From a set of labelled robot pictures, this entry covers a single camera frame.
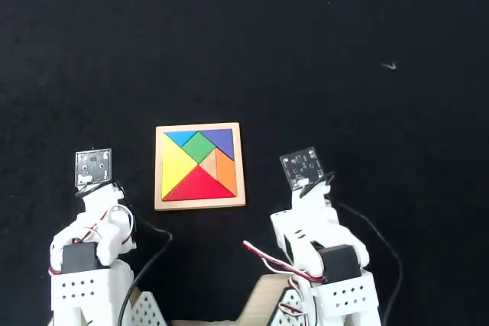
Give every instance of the circuit board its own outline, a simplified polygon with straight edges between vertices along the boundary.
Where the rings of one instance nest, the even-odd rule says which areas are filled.
[[[293,191],[314,183],[324,176],[314,147],[281,156],[280,162]]]

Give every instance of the wire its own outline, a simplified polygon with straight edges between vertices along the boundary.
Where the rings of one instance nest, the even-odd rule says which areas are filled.
[[[262,250],[257,249],[255,246],[250,244],[247,240],[243,241],[243,245],[248,248],[251,252],[256,253],[260,258],[270,261],[271,263],[275,263],[279,266],[282,266],[285,270],[289,270],[290,272],[302,276],[304,279],[309,280],[310,282],[323,282],[325,280],[324,276],[316,278],[314,276],[309,275],[308,273],[303,272],[302,270],[297,269],[296,267],[282,261],[278,260],[275,257],[270,256],[269,254],[263,252]]]
[[[385,237],[382,235],[382,233],[375,227],[374,223],[370,219],[368,219],[365,215],[360,213],[359,211],[356,211],[355,209],[349,207],[343,202],[340,202],[339,200],[334,200],[334,203],[340,207],[342,207],[344,210],[349,211],[353,215],[356,215],[359,218],[362,218],[364,221],[367,222],[368,225],[374,230],[375,234],[384,242],[385,246],[389,249],[390,253],[392,253],[392,256],[397,262],[397,267],[398,267],[398,276],[397,276],[397,282],[396,286],[394,287],[394,290],[392,291],[392,294],[390,295],[389,301],[387,302],[387,306],[384,311],[384,319],[382,321],[382,326],[387,326],[387,322],[389,321],[389,316],[390,312],[392,311],[392,307],[394,302],[396,301],[397,294],[399,293],[400,287],[403,283],[403,277],[404,277],[404,266],[403,262],[400,259],[399,255],[395,251],[395,249],[390,245],[390,243],[385,239]]]
[[[289,315],[289,316],[292,316],[292,317],[299,317],[299,316],[304,316],[305,313],[303,312],[302,309],[298,309],[296,307],[294,307],[293,305],[288,305],[287,303],[279,303],[278,304],[278,308],[283,312],[285,313],[286,315]],[[288,311],[286,311],[285,309],[282,309],[282,308],[285,308],[287,310],[291,310],[292,312],[294,313],[290,313]]]
[[[114,210],[114,208],[117,208],[118,210],[121,210],[121,211],[125,211],[125,214],[128,215],[128,217],[131,219],[131,224],[129,225],[129,234],[128,236],[122,241],[122,244],[125,244],[129,238],[131,238],[131,235],[132,235],[132,230],[134,229],[134,214],[132,214],[132,211],[129,210],[127,207],[123,206],[123,205],[120,205],[120,204],[116,204],[116,205],[113,205],[111,206],[109,209],[108,209],[108,215],[107,215],[107,218],[110,216],[110,212],[112,210]]]
[[[114,183],[113,180],[103,182],[100,185],[97,185],[95,187],[92,187],[90,190],[87,190],[86,188],[88,187],[88,184],[85,184],[78,192],[75,192],[75,196],[77,198],[84,198],[87,195],[90,195],[92,192],[97,191],[98,189],[101,189],[104,186],[110,185],[111,183]]]
[[[299,286],[297,286],[297,283],[293,281],[292,277],[290,277],[287,282],[289,283],[289,285],[295,289],[295,291],[297,292],[297,294],[299,295],[299,298],[301,301],[304,300],[304,297],[303,297],[303,294],[302,292],[300,291],[299,289]]]
[[[92,234],[96,234],[97,236],[99,236],[99,237],[100,237],[100,239],[102,239],[102,236],[100,235],[100,233],[99,233],[99,232],[97,232],[95,229],[90,228],[90,227],[83,227],[83,228],[85,228],[85,229],[86,229],[88,232],[90,232],[90,233],[92,233]]]
[[[272,266],[270,266],[270,264],[265,260],[265,259],[262,259],[263,260],[263,263],[265,264],[265,266],[272,272],[272,273],[276,273],[276,274],[293,274],[292,272],[290,271],[281,271],[281,270],[277,270],[277,269],[274,269]]]
[[[146,265],[144,265],[144,267],[139,272],[138,276],[136,276],[134,278],[134,281],[129,286],[129,289],[128,289],[127,293],[125,294],[124,301],[122,301],[121,310],[119,311],[119,317],[118,317],[118,320],[117,320],[117,326],[122,326],[122,319],[124,318],[124,311],[125,311],[125,309],[126,309],[126,307],[128,305],[128,302],[129,302],[129,299],[131,297],[131,294],[134,291],[134,289],[136,288],[136,286],[138,285],[139,281],[141,280],[141,278],[143,277],[143,275],[151,268],[151,265],[153,265],[156,262],[156,260],[158,260],[158,258],[161,255],[164,254],[164,252],[168,248],[168,245],[173,240],[173,235],[170,232],[168,232],[168,231],[165,231],[165,232],[167,233],[167,236],[168,236],[167,242],[163,245],[163,247],[161,248],[161,250],[159,250],[158,252],[156,252],[153,255],[153,257],[150,258],[150,260],[146,263]]]

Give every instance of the tan square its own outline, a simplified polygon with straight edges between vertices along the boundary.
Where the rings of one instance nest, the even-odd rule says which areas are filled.
[[[234,163],[236,172],[236,190],[237,195],[232,198],[220,199],[196,199],[196,200],[174,200],[163,201],[162,193],[162,175],[163,175],[163,157],[164,157],[164,133],[177,131],[204,131],[231,129],[234,149]],[[245,205],[245,179],[243,175],[243,159],[241,155],[241,137],[239,132],[239,123],[221,123],[221,124],[192,124],[192,125],[175,125],[175,126],[157,126],[156,127],[156,153],[154,164],[154,208],[155,210],[179,210],[179,209],[199,209],[199,208],[224,208],[230,206]]]

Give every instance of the yellow triangle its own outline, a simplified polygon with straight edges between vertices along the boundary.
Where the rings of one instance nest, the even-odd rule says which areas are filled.
[[[161,179],[161,198],[164,199],[176,185],[197,166],[185,151],[163,134],[163,172]]]

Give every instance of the black cable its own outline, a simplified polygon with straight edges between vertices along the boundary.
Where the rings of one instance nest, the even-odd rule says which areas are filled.
[[[150,223],[149,221],[147,221],[146,219],[142,218],[136,212],[135,207],[131,204],[131,201],[128,198],[128,195],[127,195],[127,193],[126,193],[126,191],[124,189],[124,186],[121,185],[121,183],[119,181],[117,181],[117,180],[114,180],[113,183],[124,194],[125,203],[127,204],[127,206],[129,208],[132,209],[133,214],[136,217],[136,219],[138,219],[142,224],[144,224],[146,227],[150,228],[152,231],[156,231],[158,233],[165,234],[168,237],[167,242],[163,245],[163,247],[161,248],[161,250],[159,250],[158,252],[156,252],[154,254],[154,256],[150,258],[150,260],[146,263],[146,265],[144,265],[144,267],[139,272],[138,276],[136,276],[136,278],[132,282],[131,286],[129,287],[128,292],[126,293],[126,295],[124,297],[124,301],[122,302],[121,310],[119,312],[119,317],[118,317],[118,320],[117,320],[117,325],[118,326],[122,326],[122,319],[124,317],[124,310],[125,310],[125,308],[128,305],[129,299],[131,297],[131,293],[134,291],[134,288],[139,283],[139,280],[142,278],[142,276],[144,275],[144,273],[146,273],[147,270],[151,267],[151,265],[158,259],[158,257],[160,257],[161,255],[163,255],[163,253],[167,250],[168,245],[173,240],[173,235],[169,231],[165,231],[164,229],[158,228],[155,225],[153,225],[152,223]]]
[[[122,319],[124,318],[124,310],[125,310],[125,308],[128,305],[129,299],[131,297],[132,292],[134,291],[134,288],[136,288],[136,286],[138,285],[139,281],[141,280],[141,278],[143,277],[143,275],[149,270],[149,268],[151,267],[151,265],[153,265],[156,262],[156,260],[158,260],[158,258],[161,255],[164,254],[164,252],[168,248],[168,245],[173,240],[173,235],[170,232],[168,232],[168,231],[166,231],[166,233],[168,235],[167,242],[163,245],[163,247],[161,248],[161,250],[159,250],[158,252],[156,252],[154,254],[154,256],[150,258],[150,260],[146,263],[146,265],[144,265],[144,267],[141,269],[141,271],[139,272],[138,276],[136,276],[134,278],[134,281],[132,282],[131,286],[129,286],[128,292],[125,294],[124,301],[122,301],[121,310],[119,311],[119,317],[118,317],[118,320],[117,320],[117,326],[122,326]]]
[[[97,191],[98,189],[101,189],[102,187],[104,186],[107,186],[107,185],[110,185],[111,183],[114,183],[113,180],[110,180],[110,181],[107,181],[107,182],[103,182],[95,187],[92,187],[90,190],[87,190],[86,188],[88,187],[89,183],[87,183],[86,185],[84,185],[78,192],[75,192],[75,196],[77,198],[84,198],[85,196],[91,194],[92,192],[95,192]]]
[[[333,200],[335,205],[338,205],[342,207],[344,210],[349,211],[353,215],[358,216],[359,218],[362,218],[364,221],[367,222],[368,225],[374,230],[375,234],[384,242],[385,246],[389,249],[389,251],[392,253],[392,256],[396,259],[397,261],[397,266],[399,269],[399,274],[397,276],[397,282],[396,286],[394,287],[394,290],[392,291],[392,294],[390,295],[389,301],[387,302],[387,307],[385,308],[384,311],[384,319],[382,320],[382,326],[387,326],[387,322],[389,321],[389,316],[390,312],[392,311],[392,307],[394,302],[396,301],[397,294],[399,293],[400,286],[403,283],[403,277],[404,277],[404,266],[403,262],[401,261],[399,255],[395,251],[395,249],[390,245],[390,243],[384,238],[382,233],[375,227],[374,223],[370,219],[368,219],[365,215],[360,213],[359,211],[356,211],[353,208],[350,208],[348,205],[338,201],[338,200]]]

